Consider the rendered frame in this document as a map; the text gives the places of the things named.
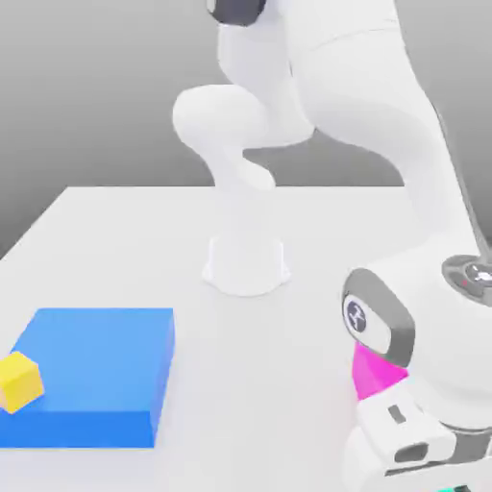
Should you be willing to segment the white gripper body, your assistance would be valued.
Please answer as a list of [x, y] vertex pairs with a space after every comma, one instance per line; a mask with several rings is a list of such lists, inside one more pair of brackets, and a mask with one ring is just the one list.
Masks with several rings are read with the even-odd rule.
[[471, 492], [492, 492], [492, 456], [390, 476], [387, 469], [362, 429], [355, 427], [343, 455], [342, 482], [347, 492], [440, 492], [463, 485]]

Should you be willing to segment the large magenta box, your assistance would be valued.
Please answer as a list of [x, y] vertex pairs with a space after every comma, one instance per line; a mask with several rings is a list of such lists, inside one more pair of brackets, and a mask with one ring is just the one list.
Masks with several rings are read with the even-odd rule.
[[359, 401], [382, 392], [407, 375], [405, 368], [384, 360], [358, 342], [355, 344], [352, 379]]

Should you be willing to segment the large blue box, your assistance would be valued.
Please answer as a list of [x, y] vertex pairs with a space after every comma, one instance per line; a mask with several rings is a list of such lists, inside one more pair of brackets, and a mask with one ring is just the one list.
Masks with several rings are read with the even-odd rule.
[[12, 346], [42, 397], [0, 410], [0, 449], [145, 449], [156, 443], [175, 349], [167, 307], [41, 308]]

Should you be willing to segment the small yellow cube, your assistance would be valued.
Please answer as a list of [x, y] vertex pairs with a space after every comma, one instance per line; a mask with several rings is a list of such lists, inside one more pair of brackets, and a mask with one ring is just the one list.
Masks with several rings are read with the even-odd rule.
[[19, 352], [0, 359], [0, 408], [9, 414], [44, 394], [38, 365]]

